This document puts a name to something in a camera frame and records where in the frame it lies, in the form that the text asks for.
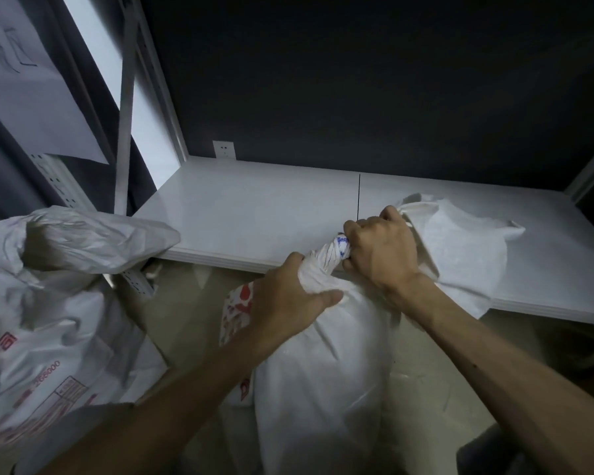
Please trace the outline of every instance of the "crumpled white bag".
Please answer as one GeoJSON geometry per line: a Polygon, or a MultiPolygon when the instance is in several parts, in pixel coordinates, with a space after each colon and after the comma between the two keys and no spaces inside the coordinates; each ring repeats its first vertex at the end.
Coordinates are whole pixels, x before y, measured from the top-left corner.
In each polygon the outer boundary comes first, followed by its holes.
{"type": "Polygon", "coordinates": [[[0,448],[159,380],[165,362],[98,274],[179,240],[164,223],[58,206],[0,221],[0,448]]]}
{"type": "MultiPolygon", "coordinates": [[[[420,270],[480,318],[506,270],[506,240],[519,237],[523,227],[421,194],[397,210],[414,234],[420,270]]],[[[220,408],[240,475],[355,474],[365,468],[391,367],[389,314],[379,295],[331,275],[349,254],[347,238],[338,236],[305,258],[298,272],[304,290],[340,289],[343,300],[284,343],[220,408]]],[[[251,283],[229,294],[221,344],[248,325],[253,290],[251,283]]]]}

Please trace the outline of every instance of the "hand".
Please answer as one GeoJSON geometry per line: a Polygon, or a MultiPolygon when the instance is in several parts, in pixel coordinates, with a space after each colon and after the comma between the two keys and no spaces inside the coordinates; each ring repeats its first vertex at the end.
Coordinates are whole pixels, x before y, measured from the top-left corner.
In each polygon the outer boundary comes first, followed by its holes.
{"type": "Polygon", "coordinates": [[[301,253],[291,253],[281,267],[269,271],[253,288],[250,326],[260,330],[275,348],[343,298],[341,290],[306,293],[297,277],[302,261],[301,253]]]}
{"type": "Polygon", "coordinates": [[[343,268],[357,271],[386,293],[399,289],[419,273],[413,234],[393,206],[385,207],[380,217],[348,220],[343,231],[351,247],[343,268]]]}

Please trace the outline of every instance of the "white paper sheet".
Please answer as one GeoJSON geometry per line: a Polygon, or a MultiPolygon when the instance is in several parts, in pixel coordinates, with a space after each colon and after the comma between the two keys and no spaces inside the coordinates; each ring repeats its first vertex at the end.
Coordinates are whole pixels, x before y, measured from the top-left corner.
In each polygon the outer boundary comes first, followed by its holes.
{"type": "Polygon", "coordinates": [[[27,154],[108,163],[17,0],[0,0],[0,121],[27,154]]]}

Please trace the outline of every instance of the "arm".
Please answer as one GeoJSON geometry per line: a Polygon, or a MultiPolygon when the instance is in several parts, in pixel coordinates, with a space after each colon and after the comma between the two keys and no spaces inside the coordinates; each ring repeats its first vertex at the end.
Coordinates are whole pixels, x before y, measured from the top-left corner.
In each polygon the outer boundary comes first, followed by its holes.
{"type": "Polygon", "coordinates": [[[43,475],[151,474],[172,463],[227,393],[291,336],[305,330],[339,290],[306,294],[297,270],[303,257],[256,282],[251,324],[201,367],[169,385],[121,420],[104,423],[52,461],[43,475]]]}
{"type": "Polygon", "coordinates": [[[347,222],[344,267],[382,289],[451,358],[498,423],[551,474],[594,475],[594,399],[463,311],[418,271],[396,209],[347,222]]]}

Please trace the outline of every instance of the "forearm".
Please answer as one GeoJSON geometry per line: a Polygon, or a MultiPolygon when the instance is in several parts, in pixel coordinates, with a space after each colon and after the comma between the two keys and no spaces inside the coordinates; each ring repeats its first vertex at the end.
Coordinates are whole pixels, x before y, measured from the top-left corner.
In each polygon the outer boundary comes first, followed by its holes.
{"type": "Polygon", "coordinates": [[[246,328],[201,367],[55,459],[51,474],[150,474],[171,463],[227,393],[279,342],[246,328]]]}
{"type": "Polygon", "coordinates": [[[541,468],[594,474],[594,399],[473,319],[419,275],[388,293],[451,358],[541,468]]]}

